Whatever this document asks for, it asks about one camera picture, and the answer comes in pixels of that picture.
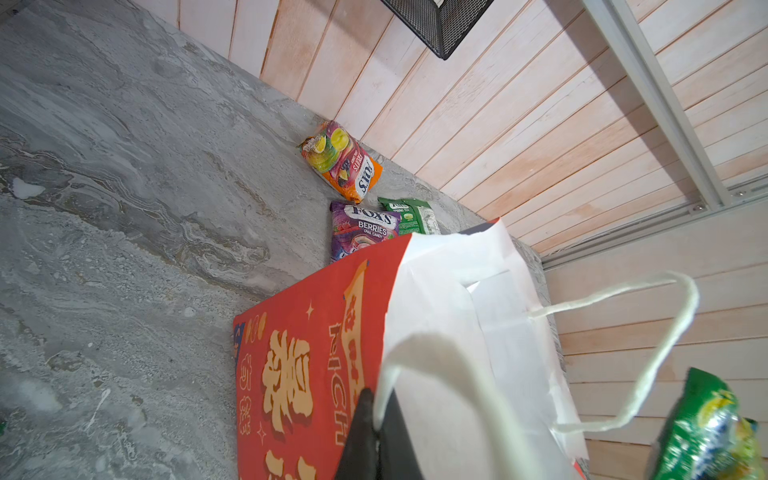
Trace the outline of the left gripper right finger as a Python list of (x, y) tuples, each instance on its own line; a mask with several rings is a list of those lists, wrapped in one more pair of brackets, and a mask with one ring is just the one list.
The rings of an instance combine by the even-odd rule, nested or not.
[(395, 392), (388, 400), (380, 429), (380, 478), (382, 480), (424, 479)]

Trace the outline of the green snack packet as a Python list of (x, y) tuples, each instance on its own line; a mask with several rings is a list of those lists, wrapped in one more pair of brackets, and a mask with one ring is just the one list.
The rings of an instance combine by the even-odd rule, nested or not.
[(378, 198), (380, 206), (388, 212), (400, 215), (398, 233), (440, 235), (441, 229), (436, 214), (431, 205), (423, 200), (413, 198), (388, 199)]

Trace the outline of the red paper gift bag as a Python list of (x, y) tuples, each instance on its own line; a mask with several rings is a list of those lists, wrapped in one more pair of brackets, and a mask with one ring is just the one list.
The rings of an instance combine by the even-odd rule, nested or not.
[[(582, 421), (550, 316), (670, 284), (681, 307), (623, 406)], [(543, 306), (497, 222), (367, 247), (235, 318), (237, 473), (332, 478), (370, 390), (375, 432), (401, 413), (427, 479), (579, 479), (585, 434), (637, 415), (699, 297), (664, 272)]]

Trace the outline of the green Fox's candy bag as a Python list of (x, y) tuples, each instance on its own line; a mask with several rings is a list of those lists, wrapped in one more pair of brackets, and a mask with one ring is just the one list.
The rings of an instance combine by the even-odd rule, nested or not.
[(687, 372), (682, 395), (652, 445), (646, 479), (765, 479), (759, 423), (719, 377)]

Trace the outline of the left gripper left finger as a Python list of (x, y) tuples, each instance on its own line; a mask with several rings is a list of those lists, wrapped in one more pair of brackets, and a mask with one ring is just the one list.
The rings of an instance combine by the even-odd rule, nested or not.
[(335, 480), (376, 480), (379, 476), (373, 400), (373, 392), (365, 388), (356, 405)]

